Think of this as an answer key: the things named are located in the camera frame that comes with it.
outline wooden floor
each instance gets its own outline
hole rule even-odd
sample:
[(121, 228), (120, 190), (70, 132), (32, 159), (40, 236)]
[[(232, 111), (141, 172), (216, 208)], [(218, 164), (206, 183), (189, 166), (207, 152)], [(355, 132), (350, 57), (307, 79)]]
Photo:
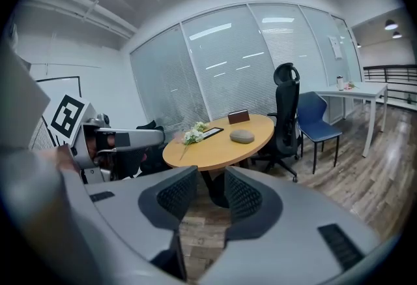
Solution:
[[(362, 157), (369, 121), (369, 104), (357, 104), (355, 111), (335, 126), (343, 131), (339, 158), (333, 168), (335, 141), (318, 147), (317, 167), (312, 175), (313, 143), (304, 141), (299, 161), (286, 159), (298, 173), (298, 183), (331, 197), (346, 210), (369, 224), (387, 239), (401, 230), (416, 197), (417, 113), (388, 107), (385, 132), (382, 105), (377, 105), (373, 141), (367, 158)], [(262, 171), (266, 162), (256, 169)], [(270, 175), (291, 180), (292, 175), (276, 166)], [(194, 283), (223, 250), (225, 229), (230, 226), (229, 210), (214, 205), (199, 177), (197, 198), (180, 227), (182, 250), (190, 283)]]

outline chair seat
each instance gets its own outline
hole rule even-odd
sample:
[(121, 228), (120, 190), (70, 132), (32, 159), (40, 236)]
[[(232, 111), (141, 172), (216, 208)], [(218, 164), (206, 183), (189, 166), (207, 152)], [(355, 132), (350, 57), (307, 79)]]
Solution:
[(313, 142), (322, 142), (342, 134), (339, 129), (324, 121), (300, 125), (300, 130)]

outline black railing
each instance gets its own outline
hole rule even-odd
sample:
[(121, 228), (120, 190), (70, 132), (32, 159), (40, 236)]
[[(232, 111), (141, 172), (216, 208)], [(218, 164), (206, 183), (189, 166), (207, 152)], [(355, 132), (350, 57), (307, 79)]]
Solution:
[[(381, 65), (364, 67), (366, 82), (386, 82), (392, 85), (409, 85), (417, 91), (417, 65)], [(407, 98), (390, 96), (389, 92), (408, 94)], [(403, 100), (408, 104), (417, 103), (417, 92), (404, 89), (392, 89), (388, 86), (388, 98)]]

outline bottle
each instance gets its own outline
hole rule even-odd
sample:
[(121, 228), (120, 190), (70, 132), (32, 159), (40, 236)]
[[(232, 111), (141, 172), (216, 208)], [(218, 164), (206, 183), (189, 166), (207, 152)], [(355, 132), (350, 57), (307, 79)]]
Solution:
[(340, 75), (338, 76), (337, 87), (339, 90), (344, 90), (345, 84), (343, 83), (343, 76), (340, 76)]

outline table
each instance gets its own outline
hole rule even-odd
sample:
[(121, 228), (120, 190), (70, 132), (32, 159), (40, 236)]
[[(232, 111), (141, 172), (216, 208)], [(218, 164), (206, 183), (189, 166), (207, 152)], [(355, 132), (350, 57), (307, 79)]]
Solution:
[(369, 127), (367, 130), (366, 143), (363, 157), (367, 157), (371, 145), (373, 127), (375, 126), (375, 111), (377, 99), (384, 95), (384, 118), (382, 120), (381, 132), (384, 132), (386, 119), (386, 103), (388, 101), (388, 84), (379, 82), (355, 82), (357, 88), (340, 91), (337, 85), (331, 85), (314, 91), (320, 96), (343, 97), (343, 118), (346, 119), (346, 98), (359, 98), (361, 100), (371, 101), (371, 117), (369, 118)]
[[(224, 196), (224, 175), (219, 175), (212, 180), (209, 170), (224, 168), (231, 164), (244, 161), (265, 146), (274, 134), (274, 122), (264, 115), (249, 115), (250, 120), (237, 124), (229, 124), (227, 117), (211, 121), (209, 127), (224, 128), (199, 143), (188, 146), (184, 156), (185, 145), (175, 140), (171, 141), (164, 149), (165, 162), (175, 168), (180, 166), (197, 166), (208, 188), (211, 200), (218, 206), (228, 207)], [(237, 143), (230, 140), (230, 132), (234, 130), (248, 130), (255, 136), (251, 143)]]

